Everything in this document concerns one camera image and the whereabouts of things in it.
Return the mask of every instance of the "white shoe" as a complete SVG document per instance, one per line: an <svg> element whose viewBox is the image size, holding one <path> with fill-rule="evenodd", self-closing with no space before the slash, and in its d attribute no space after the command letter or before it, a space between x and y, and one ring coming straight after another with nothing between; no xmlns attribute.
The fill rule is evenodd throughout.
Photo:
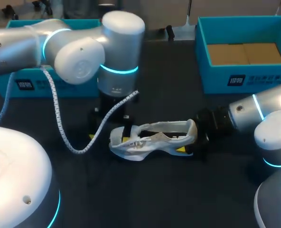
<svg viewBox="0 0 281 228"><path fill-rule="evenodd" d="M110 150L117 156L131 161L142 161L148 154L155 150L162 150L175 156L192 156L177 151L177 149L192 144L197 139L197 127L193 120L158 122L133 125L128 140L123 138L124 127L118 127L111 131ZM176 134L170 138L166 135Z"/></svg>

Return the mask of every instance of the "cardboard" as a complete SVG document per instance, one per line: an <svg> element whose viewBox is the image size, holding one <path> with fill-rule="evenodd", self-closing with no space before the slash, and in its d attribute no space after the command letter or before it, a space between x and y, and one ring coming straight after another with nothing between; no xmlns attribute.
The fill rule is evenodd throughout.
<svg viewBox="0 0 281 228"><path fill-rule="evenodd" d="M212 65L281 64L275 43L207 45Z"/></svg>
<svg viewBox="0 0 281 228"><path fill-rule="evenodd" d="M249 64L281 64L281 55L275 43L244 44Z"/></svg>
<svg viewBox="0 0 281 228"><path fill-rule="evenodd" d="M213 65L247 65L248 59L243 44L207 45Z"/></svg>

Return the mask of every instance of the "teal storage box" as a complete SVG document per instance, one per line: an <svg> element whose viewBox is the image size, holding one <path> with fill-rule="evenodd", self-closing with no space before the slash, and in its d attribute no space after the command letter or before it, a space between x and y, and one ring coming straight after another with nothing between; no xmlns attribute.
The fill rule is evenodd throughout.
<svg viewBox="0 0 281 228"><path fill-rule="evenodd" d="M40 21L12 20L8 23L7 28L32 25ZM74 30L100 26L98 19L64 19L63 21ZM84 84L71 85L63 81L52 67L46 66L46 69L54 80L59 97L98 97L97 75ZM0 76L0 95L2 97L6 95L8 80L9 75ZM10 97L52 97L52 93L46 76L39 68L22 69L16 73Z"/></svg>
<svg viewBox="0 0 281 228"><path fill-rule="evenodd" d="M258 64L254 56L266 56L266 49L245 49L246 64L212 63L211 45L273 44L281 59L281 16L243 16L199 18L196 33L196 57L204 93L257 93L281 84L281 63ZM227 52L219 53L220 58Z"/></svg>

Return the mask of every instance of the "coiled cable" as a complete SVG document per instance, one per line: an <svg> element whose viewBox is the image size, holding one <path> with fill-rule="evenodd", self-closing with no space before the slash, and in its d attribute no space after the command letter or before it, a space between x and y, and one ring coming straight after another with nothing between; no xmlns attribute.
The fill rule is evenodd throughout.
<svg viewBox="0 0 281 228"><path fill-rule="evenodd" d="M118 109L120 106L122 106L124 103L126 103L127 101L131 100L135 95L137 95L139 92L136 90L134 91L133 93L131 93L129 96L127 96L126 98L124 98L123 100L121 100L119 103L117 103L115 106L113 106L113 108L111 108L109 110L109 112L106 114L106 116L103 118L101 124L99 125L94 137L92 138L92 140L89 142L89 144L82 150L76 150L72 147L72 145L70 144L67 136L66 136L66 133L63 129L63 126L62 126L62 121L61 121L61 116L60 116L60 111L59 111L59 104L58 104L58 97L57 97L57 92L56 92L56 88L55 88L55 85L54 85L54 81L51 77L51 75L48 73L48 71L43 67L41 66L40 69L43 71L43 73L45 74L45 76L47 77L49 83L50 83L50 87L51 87L51 90L52 90L52 96L53 96L53 102L54 102L54 109L55 109L55 115L56 115L56 122L57 122L57 126L58 126L58 129L59 129L59 132L60 132L60 135L65 143L65 145L67 146L67 148L73 152L73 153L76 153L76 154L83 154L83 153L86 153L90 147L93 145L93 143L95 142L95 140L97 139L98 135L100 134L100 132L102 131L103 129L103 126L105 125L105 123L107 122L108 118L112 115L112 113L114 113L114 111L116 109Z"/></svg>
<svg viewBox="0 0 281 228"><path fill-rule="evenodd" d="M13 82L14 82L14 77L15 77L15 72L11 73L9 76L9 81L8 81L8 85L7 85L7 91L6 91L6 96L4 98L4 102L3 102L3 106L2 109L0 111L0 122L4 116L4 114L6 113L8 106L9 106L9 98L10 98L10 94L12 92L12 88L13 88Z"/></svg>

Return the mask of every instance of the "robotic arm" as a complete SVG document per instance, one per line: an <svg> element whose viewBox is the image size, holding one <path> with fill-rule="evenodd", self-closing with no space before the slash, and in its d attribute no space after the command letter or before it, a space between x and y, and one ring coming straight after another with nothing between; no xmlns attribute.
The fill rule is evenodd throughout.
<svg viewBox="0 0 281 228"><path fill-rule="evenodd" d="M123 11L105 14L94 29L71 30L58 19L0 29L0 75L46 64L77 85L100 70L99 89L124 97L134 89L144 30L141 18Z"/></svg>

